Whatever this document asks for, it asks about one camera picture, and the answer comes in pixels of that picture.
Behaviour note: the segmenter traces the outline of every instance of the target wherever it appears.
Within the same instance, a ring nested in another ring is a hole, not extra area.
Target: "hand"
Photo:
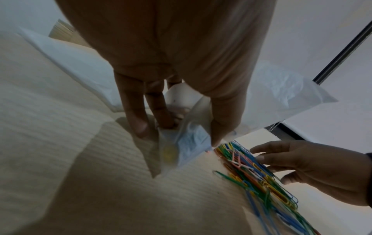
[[[274,141],[256,146],[252,153],[272,172],[294,170],[283,184],[309,184],[345,203],[367,206],[372,161],[365,154],[307,141]]]
[[[240,123],[275,0],[57,0],[108,60],[134,133],[149,134],[143,96],[159,125],[174,124],[162,94],[182,79],[211,97],[212,144]]]

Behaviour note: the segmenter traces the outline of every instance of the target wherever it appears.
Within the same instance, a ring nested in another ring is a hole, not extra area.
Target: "table surface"
[[[259,130],[238,141],[271,140]],[[0,33],[0,234],[264,234],[243,192],[212,174],[223,170],[213,153],[156,177],[156,142],[134,137],[123,113],[20,36]],[[319,231],[353,234],[303,194]]]

